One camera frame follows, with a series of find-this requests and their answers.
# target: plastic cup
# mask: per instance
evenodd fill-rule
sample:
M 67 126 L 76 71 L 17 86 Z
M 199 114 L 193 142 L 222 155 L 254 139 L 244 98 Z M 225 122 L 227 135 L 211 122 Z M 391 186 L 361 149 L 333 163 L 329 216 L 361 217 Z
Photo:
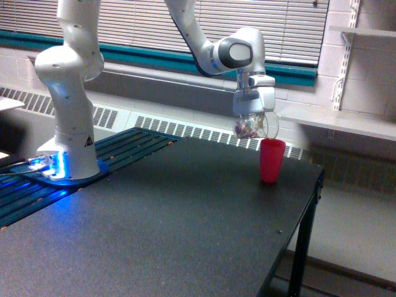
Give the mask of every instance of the plastic cup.
M 278 139 L 263 139 L 260 147 L 260 177 L 265 183 L 276 183 L 282 166 L 286 143 Z

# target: window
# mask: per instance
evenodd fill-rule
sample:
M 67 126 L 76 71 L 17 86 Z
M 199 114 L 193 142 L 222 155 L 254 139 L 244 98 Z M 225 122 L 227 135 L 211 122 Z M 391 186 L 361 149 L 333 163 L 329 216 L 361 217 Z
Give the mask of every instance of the window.
M 57 0 L 0 3 L 0 30 L 62 37 Z M 212 41 L 241 27 L 259 28 L 269 62 L 317 66 L 329 0 L 197 0 L 196 18 Z M 102 0 L 104 43 L 189 52 L 163 0 Z

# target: bracket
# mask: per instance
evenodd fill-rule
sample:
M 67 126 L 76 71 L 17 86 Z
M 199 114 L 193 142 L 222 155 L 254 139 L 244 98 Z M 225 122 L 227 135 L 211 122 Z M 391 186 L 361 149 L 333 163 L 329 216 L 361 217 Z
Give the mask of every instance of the bracket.
M 333 130 L 333 129 L 327 130 L 327 138 L 328 139 L 334 139 L 334 134 L 335 134 L 335 130 Z
M 349 27 L 356 28 L 356 21 L 358 20 L 360 0 L 350 0 L 350 6 L 352 12 L 351 12 L 351 20 L 349 23 Z M 344 92 L 345 79 L 347 77 L 348 65 L 349 65 L 349 59 L 351 55 L 354 35 L 352 33 L 342 32 L 341 36 L 345 42 L 345 51 L 341 66 L 341 73 L 333 87 L 332 101 L 333 101 L 333 110 L 335 111 L 340 110 L 341 99 Z

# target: blue mounting plate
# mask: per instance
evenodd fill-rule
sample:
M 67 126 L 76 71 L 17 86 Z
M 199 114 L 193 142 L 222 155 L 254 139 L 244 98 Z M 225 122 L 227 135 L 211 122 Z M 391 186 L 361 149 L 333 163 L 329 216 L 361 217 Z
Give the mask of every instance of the blue mounting plate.
M 98 166 L 99 166 L 99 173 L 91 176 L 90 178 L 84 178 L 84 179 L 68 179 L 64 181 L 53 181 L 52 179 L 47 178 L 46 176 L 43 176 L 41 173 L 38 172 L 33 172 L 33 173 L 25 173 L 22 174 L 21 176 L 26 177 L 27 179 L 30 179 L 32 181 L 36 181 L 38 183 L 46 184 L 49 186 L 54 186 L 54 187 L 60 187 L 60 188 L 66 188 L 66 187 L 85 187 L 88 186 L 89 184 L 94 183 L 95 181 L 98 181 L 101 178 L 104 178 L 106 175 L 109 175 L 109 165 L 107 165 L 105 162 L 98 160 Z M 13 173 L 18 173 L 18 172 L 23 172 L 23 171 L 28 171 L 30 168 L 28 165 L 22 165 L 15 167 L 11 169 L 10 171 Z
M 132 128 L 95 142 L 95 149 L 97 158 L 109 167 L 111 174 L 179 139 L 180 137 L 177 136 L 142 128 Z M 59 199 L 73 194 L 81 187 L 84 185 L 59 187 L 32 180 L 24 175 L 0 176 L 0 228 L 9 226 Z

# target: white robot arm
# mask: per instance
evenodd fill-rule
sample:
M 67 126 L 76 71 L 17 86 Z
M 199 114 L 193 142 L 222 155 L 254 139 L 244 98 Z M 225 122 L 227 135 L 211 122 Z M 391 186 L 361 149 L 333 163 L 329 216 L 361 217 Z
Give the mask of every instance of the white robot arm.
M 212 43 L 194 16 L 196 0 L 165 0 L 165 3 L 202 75 L 237 70 L 238 88 L 234 94 L 233 112 L 239 119 L 235 135 L 239 138 L 265 137 L 264 114 L 275 108 L 275 79 L 265 74 L 265 46 L 261 32 L 241 28 Z
M 48 87 L 55 108 L 55 136 L 38 154 L 56 156 L 50 170 L 42 173 L 53 180 L 84 179 L 99 172 L 93 144 L 92 103 L 84 81 L 103 70 L 99 50 L 100 0 L 59 0 L 58 22 L 64 44 L 40 53 L 35 69 Z

